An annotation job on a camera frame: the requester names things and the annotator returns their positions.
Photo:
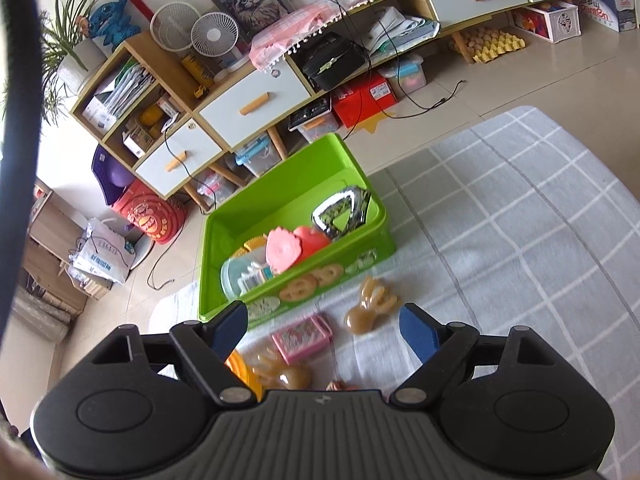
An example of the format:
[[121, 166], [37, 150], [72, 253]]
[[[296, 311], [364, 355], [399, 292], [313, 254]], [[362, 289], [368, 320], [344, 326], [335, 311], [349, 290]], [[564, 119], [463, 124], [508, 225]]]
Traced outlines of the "yellow egg tray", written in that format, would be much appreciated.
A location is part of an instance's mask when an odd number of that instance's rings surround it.
[[448, 48], [461, 54], [471, 64], [487, 64], [526, 47], [523, 38], [502, 29], [485, 26], [454, 32], [448, 41]]

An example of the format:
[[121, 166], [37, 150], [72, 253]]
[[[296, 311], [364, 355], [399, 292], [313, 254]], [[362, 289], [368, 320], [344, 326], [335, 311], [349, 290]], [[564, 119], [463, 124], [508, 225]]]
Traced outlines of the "pink toy game console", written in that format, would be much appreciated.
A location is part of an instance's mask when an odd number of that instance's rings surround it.
[[329, 347], [333, 330], [326, 319], [314, 314], [271, 335], [273, 344], [288, 365], [310, 358]]

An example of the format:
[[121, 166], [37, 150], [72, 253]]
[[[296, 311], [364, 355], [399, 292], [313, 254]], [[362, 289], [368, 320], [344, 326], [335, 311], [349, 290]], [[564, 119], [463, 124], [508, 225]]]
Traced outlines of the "tan rubber hand toy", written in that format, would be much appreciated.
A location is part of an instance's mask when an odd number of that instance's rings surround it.
[[307, 367], [288, 364], [271, 348], [263, 348], [254, 355], [252, 371], [266, 389], [306, 390], [312, 383]]

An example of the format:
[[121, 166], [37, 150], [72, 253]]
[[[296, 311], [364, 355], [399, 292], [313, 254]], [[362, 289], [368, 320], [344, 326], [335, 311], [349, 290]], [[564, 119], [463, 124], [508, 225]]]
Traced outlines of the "white toy box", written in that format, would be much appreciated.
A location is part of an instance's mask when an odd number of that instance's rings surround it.
[[510, 25], [550, 44], [579, 37], [582, 26], [578, 6], [561, 0], [521, 6], [509, 12]]

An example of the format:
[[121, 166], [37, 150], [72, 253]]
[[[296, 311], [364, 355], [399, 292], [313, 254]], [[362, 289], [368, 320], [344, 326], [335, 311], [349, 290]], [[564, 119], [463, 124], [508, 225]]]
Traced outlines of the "white desk fan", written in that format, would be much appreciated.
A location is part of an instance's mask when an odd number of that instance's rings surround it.
[[198, 18], [191, 28], [194, 50], [208, 58], [230, 53], [239, 40], [238, 23], [224, 12], [209, 12]]

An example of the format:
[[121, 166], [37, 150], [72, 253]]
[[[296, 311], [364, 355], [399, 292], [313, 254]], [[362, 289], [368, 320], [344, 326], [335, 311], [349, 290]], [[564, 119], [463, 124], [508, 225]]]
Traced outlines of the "clear storage bin blue lid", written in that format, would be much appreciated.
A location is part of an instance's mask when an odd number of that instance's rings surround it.
[[255, 177], [262, 176], [281, 160], [268, 133], [262, 133], [235, 153], [235, 163], [244, 166]]

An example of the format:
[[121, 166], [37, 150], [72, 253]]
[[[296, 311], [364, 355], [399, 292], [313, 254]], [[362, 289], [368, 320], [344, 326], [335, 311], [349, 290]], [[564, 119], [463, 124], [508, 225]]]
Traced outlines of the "black handbag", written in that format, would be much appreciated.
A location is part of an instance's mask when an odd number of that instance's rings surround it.
[[367, 52], [335, 32], [329, 32], [308, 49], [300, 69], [320, 90], [330, 91], [367, 61]]

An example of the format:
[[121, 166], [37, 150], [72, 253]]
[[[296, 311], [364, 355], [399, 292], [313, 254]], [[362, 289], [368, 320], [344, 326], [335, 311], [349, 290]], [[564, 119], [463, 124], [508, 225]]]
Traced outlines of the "orange plastic cup toy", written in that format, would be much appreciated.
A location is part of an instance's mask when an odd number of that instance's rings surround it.
[[231, 352], [228, 359], [226, 359], [226, 365], [230, 370], [232, 370], [232, 373], [235, 374], [236, 377], [239, 377], [242, 382], [244, 382], [244, 384], [255, 393], [257, 400], [262, 398], [264, 387], [262, 386], [258, 376], [245, 363], [238, 350], [233, 350]]

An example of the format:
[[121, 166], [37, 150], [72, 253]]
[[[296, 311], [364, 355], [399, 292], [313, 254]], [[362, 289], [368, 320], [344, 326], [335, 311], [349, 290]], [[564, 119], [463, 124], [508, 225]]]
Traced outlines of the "pink flower-shaped toy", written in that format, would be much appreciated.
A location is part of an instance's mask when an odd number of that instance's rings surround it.
[[285, 228], [271, 230], [267, 236], [266, 261], [274, 274], [282, 274], [296, 266], [303, 257], [303, 242]]

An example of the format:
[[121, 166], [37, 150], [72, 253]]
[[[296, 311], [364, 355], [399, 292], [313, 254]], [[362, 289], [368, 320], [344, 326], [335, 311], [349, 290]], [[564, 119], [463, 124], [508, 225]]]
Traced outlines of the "tan rubber octopus toy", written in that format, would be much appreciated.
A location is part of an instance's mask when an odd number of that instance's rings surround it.
[[378, 319], [392, 313], [398, 304], [399, 298], [387, 285], [367, 276], [360, 285], [359, 302], [345, 314], [344, 324], [353, 335], [370, 333]]

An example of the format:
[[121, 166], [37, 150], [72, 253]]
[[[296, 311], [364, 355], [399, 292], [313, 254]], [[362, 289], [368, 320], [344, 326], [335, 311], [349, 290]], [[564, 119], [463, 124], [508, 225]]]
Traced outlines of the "potted green plant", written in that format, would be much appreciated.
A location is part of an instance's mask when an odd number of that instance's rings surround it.
[[102, 51], [88, 37], [88, 21], [96, 0], [54, 0], [52, 12], [41, 11], [42, 119], [56, 125], [61, 106], [93, 72], [92, 50]]

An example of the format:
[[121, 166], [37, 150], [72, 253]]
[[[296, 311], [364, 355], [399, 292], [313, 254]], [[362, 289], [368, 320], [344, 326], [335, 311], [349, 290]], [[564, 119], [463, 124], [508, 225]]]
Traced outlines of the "framed cat picture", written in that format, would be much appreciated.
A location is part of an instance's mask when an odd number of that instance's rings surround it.
[[294, 11], [290, 0], [210, 0], [229, 14], [239, 26], [240, 37], [248, 44], [260, 32]]

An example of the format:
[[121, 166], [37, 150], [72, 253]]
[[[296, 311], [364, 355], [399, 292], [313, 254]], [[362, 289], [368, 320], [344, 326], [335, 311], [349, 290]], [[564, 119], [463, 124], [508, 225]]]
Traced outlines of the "wooden TV cabinet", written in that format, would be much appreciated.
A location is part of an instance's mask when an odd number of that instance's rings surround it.
[[[436, 21], [439, 37], [447, 37], [496, 14], [548, 0], [378, 0], [348, 11], [343, 18], [372, 10], [386, 1], [397, 3], [415, 16]], [[78, 96], [72, 114], [128, 174], [163, 200], [185, 192], [198, 202], [201, 197], [194, 185], [197, 174], [204, 169], [220, 170], [224, 154], [242, 148], [262, 133], [268, 133], [273, 141], [279, 140], [277, 123], [323, 96], [324, 91], [311, 84], [293, 56], [310, 46], [312, 40], [324, 36], [329, 27], [265, 72], [256, 70], [248, 61], [224, 76], [207, 96], [201, 96], [195, 79], [174, 54], [142, 32], [120, 44], [98, 69]], [[127, 58], [137, 61], [151, 81], [126, 105], [122, 115], [100, 127], [88, 116], [93, 92]], [[150, 105], [154, 96], [164, 94], [174, 100], [177, 119], [141, 157], [136, 157], [119, 139], [119, 133]]]

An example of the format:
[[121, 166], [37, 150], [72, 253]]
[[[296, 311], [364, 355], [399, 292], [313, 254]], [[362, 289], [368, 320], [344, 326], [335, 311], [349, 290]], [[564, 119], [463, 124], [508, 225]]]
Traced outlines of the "green plastic cookie box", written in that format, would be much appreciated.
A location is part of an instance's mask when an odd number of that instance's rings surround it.
[[[364, 226], [330, 240], [311, 221], [314, 208], [343, 188], [371, 192]], [[327, 292], [393, 255], [388, 213], [343, 140], [327, 134], [226, 200], [205, 222], [198, 317], [209, 321], [232, 303], [224, 296], [224, 262], [254, 249], [266, 249], [269, 232], [280, 226], [303, 242], [296, 266], [235, 300], [257, 326]]]

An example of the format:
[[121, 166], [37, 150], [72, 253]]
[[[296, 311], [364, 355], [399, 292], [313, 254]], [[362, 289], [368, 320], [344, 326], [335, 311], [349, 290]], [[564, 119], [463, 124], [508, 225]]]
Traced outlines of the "pink lace cloth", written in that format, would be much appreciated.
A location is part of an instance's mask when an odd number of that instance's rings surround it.
[[321, 34], [352, 10], [378, 0], [312, 0], [258, 32], [250, 45], [250, 62], [261, 72], [297, 50], [309, 38]]

